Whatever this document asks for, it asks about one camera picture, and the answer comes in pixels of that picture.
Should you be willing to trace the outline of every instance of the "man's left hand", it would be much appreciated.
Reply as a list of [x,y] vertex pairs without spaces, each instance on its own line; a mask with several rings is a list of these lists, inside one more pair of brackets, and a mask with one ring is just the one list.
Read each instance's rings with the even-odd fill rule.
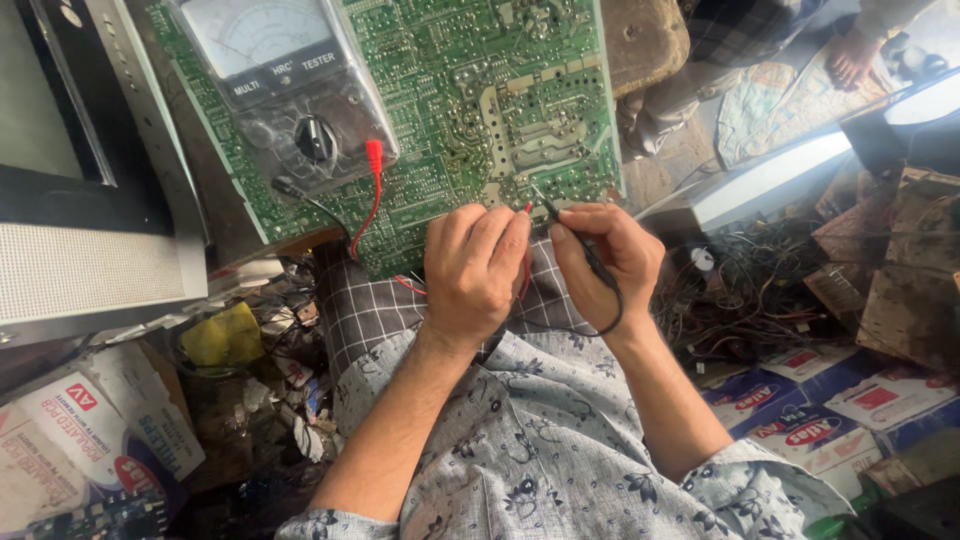
[[529,235],[530,216],[506,207],[471,204],[430,222],[419,336],[472,357],[510,313]]

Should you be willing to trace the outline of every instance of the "concrete floor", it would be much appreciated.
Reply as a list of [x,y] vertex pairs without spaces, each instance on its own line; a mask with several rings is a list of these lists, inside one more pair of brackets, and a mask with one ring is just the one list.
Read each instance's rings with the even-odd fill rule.
[[716,158],[714,141],[721,103],[722,99],[714,99],[701,104],[690,121],[666,139],[656,156],[623,165],[633,211],[666,197],[697,167]]

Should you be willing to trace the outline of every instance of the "multimeter dial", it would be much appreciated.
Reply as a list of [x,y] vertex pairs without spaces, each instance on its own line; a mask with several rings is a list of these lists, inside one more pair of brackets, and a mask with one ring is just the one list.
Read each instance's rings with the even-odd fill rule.
[[190,0],[180,8],[238,110],[344,68],[314,0]]

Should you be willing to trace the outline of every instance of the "forearm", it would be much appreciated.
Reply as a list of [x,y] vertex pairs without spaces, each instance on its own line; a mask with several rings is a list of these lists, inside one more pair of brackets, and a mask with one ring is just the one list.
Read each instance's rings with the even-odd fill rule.
[[900,33],[937,0],[860,0],[853,26],[880,43]]
[[605,341],[626,374],[651,459],[664,476],[679,481],[731,444],[653,319],[632,321]]
[[395,521],[427,436],[471,358],[472,353],[453,352],[421,329],[310,507]]

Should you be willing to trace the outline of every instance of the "hand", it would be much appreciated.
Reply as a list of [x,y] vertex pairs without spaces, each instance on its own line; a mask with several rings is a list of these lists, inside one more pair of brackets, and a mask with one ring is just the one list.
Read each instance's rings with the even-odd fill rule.
[[617,205],[589,203],[560,212],[561,224],[550,228],[557,265],[573,305],[597,330],[613,322],[616,295],[590,270],[584,249],[567,229],[592,237],[600,256],[623,294],[623,318],[613,332],[628,331],[649,317],[650,298],[660,273],[663,244],[644,231]]
[[874,69],[874,56],[879,50],[879,41],[865,36],[856,27],[851,28],[829,62],[830,75],[837,88],[856,90],[857,83]]
[[466,205],[430,222],[420,334],[472,357],[510,313],[529,235],[530,216],[506,207]]

